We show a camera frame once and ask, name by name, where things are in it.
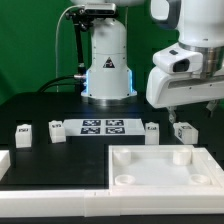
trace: small white block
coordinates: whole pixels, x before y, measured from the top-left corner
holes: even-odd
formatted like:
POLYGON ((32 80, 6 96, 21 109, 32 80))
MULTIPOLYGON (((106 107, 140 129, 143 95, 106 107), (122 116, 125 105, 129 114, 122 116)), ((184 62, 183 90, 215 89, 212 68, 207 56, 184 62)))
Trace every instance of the small white block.
POLYGON ((145 144, 159 145, 159 124, 153 122, 145 124, 145 144))
POLYGON ((8 150, 0 151, 0 180, 9 169, 10 165, 11 163, 10 163, 9 151, 8 150))
POLYGON ((49 132, 52 143, 66 142, 65 128, 61 121, 49 122, 49 132))
POLYGON ((16 148, 31 147, 32 144, 31 125, 24 124, 17 126, 15 138, 16 138, 16 148))
POLYGON ((198 143, 198 130, 187 122, 174 123, 174 134, 185 145, 198 143))

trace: green wall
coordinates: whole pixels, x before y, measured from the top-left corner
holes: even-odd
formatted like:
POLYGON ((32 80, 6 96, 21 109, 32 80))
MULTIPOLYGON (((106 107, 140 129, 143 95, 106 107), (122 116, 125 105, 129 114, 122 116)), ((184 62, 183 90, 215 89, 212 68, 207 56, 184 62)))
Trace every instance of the green wall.
MULTIPOLYGON (((0 0, 0 103, 17 93, 35 92, 55 78, 56 25, 69 6, 69 0, 0 0)), ((118 20, 124 22, 124 15, 124 8, 120 8, 118 20)), ((85 61, 90 65, 89 33, 82 36, 85 61)), ((151 21, 148 0, 129 8, 128 65, 137 91, 146 88, 153 53, 176 40, 175 31, 161 30, 151 21)), ((59 43, 60 76, 76 73, 71 21, 63 20, 59 43)))

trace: table surface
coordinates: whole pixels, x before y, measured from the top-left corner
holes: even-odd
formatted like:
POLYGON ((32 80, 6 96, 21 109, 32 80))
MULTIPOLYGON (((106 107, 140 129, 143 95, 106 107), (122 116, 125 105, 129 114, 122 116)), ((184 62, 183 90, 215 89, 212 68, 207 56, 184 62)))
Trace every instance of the table surface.
MULTIPOLYGON (((177 108, 177 121, 199 131, 196 147, 205 147, 224 168, 224 109, 208 118, 205 103, 177 108)), ((139 94, 135 103, 116 107, 85 104, 75 93, 23 93, 0 106, 0 150, 9 149, 12 166, 0 181, 0 190, 108 188, 108 145, 144 145, 144 136, 67 137, 52 144, 48 122, 65 119, 135 119, 159 123, 160 144, 182 144, 168 121, 166 109, 154 109, 139 94), (15 147, 19 124, 32 124, 32 148, 15 147)), ((121 217, 62 217, 0 219, 0 223, 223 223, 224 215, 150 215, 121 217)))

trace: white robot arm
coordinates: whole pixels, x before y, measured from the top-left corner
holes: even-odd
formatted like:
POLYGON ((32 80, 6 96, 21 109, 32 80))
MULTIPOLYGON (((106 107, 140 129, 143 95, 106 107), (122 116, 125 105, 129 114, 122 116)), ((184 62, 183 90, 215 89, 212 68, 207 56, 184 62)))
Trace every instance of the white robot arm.
POLYGON ((179 42, 153 56, 147 85, 155 108, 224 98, 224 1, 152 0, 152 18, 179 31, 179 42))
POLYGON ((90 28, 92 65, 86 72, 86 88, 81 93, 82 99, 102 106, 132 102, 137 92, 132 88, 132 71, 127 66, 126 29, 122 23, 111 17, 112 12, 116 11, 115 4, 132 6, 141 4, 144 0, 71 2, 84 4, 81 13, 93 18, 90 28))

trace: blue light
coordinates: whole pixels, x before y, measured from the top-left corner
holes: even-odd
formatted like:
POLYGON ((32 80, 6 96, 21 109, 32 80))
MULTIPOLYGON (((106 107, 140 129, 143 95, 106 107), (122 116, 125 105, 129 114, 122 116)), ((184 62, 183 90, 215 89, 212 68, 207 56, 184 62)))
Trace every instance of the blue light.
POLYGON ((129 70, 129 78, 130 78, 130 91, 131 91, 131 93, 135 92, 135 91, 133 90, 133 86, 132 86, 132 85, 133 85, 132 77, 133 77, 132 70, 129 70))
POLYGON ((86 71, 86 89, 85 92, 89 92, 89 70, 86 71))

